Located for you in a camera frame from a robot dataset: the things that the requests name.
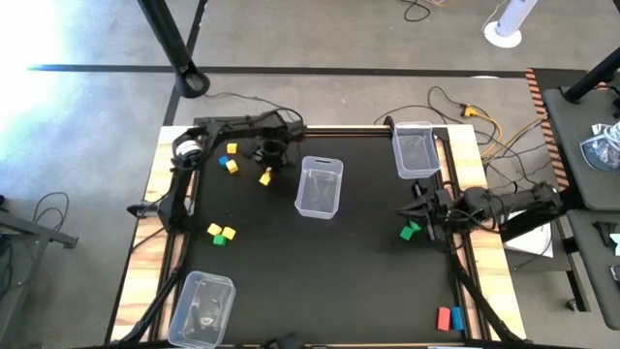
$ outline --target plastic bin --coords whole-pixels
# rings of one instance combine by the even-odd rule
[[[184,348],[215,348],[224,337],[234,293],[227,277],[190,272],[170,322],[168,341]]]
[[[342,161],[306,156],[301,162],[301,179],[294,206],[306,217],[331,219],[338,210]]]
[[[430,122],[401,122],[391,139],[398,175],[404,179],[427,178],[439,170]]]

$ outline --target green block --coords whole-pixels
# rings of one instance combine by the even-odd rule
[[[226,238],[224,236],[213,237],[213,244],[218,246],[226,246]]]
[[[418,223],[414,221],[409,221],[409,226],[414,230],[414,233],[417,233],[422,230],[422,227],[418,225]]]
[[[409,239],[414,235],[414,230],[409,228],[409,227],[405,227],[403,228],[402,231],[400,231],[400,237],[404,238],[405,240],[409,241]]]

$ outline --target red block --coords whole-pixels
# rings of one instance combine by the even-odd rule
[[[449,331],[450,330],[450,309],[441,306],[439,308],[439,314],[437,315],[437,330]]]

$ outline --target concrete floor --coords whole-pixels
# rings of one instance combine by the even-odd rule
[[[187,38],[198,0],[168,3]],[[194,56],[199,65],[522,71],[589,69],[618,45],[620,21],[611,0],[544,0],[522,27],[520,47],[494,48],[479,32],[495,4],[454,1],[453,7],[433,8],[428,20],[407,23],[405,6],[397,1],[211,0]],[[13,83],[0,107],[0,193],[14,213],[28,217],[45,193],[66,191],[72,205],[63,230],[80,238],[75,250],[52,246],[46,254],[18,342],[42,341],[46,349],[100,343],[135,225],[125,207],[143,195],[173,76],[16,70],[26,64],[167,65],[167,60],[136,2],[48,0],[34,9],[15,6],[28,10],[30,20],[7,18],[4,25],[11,31],[0,34],[20,48],[16,56],[1,58],[7,60],[2,73]],[[19,40],[4,34],[15,32],[22,33]],[[300,111],[311,124],[370,123],[384,111],[424,103],[432,85],[442,86],[452,99],[483,107],[507,135],[535,117],[524,79],[212,75],[211,81],[209,93],[261,96]],[[458,115],[436,97],[437,108]],[[181,100],[174,124],[266,109],[235,98]],[[394,117],[440,122],[426,111]],[[542,142],[536,130],[515,150]],[[548,159],[544,148],[530,152],[524,155],[526,170]],[[520,176],[515,159],[498,160],[496,166],[508,177]],[[532,178],[554,180],[550,167]],[[493,172],[488,181],[491,187],[506,183]],[[563,308],[571,297],[563,273],[516,273],[513,282],[529,338],[617,347],[620,333],[605,327],[589,287],[593,311],[571,314]]]

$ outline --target clear plastic bag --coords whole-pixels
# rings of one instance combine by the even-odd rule
[[[620,122],[613,126],[592,126],[594,136],[580,143],[588,165],[599,171],[620,169]]]

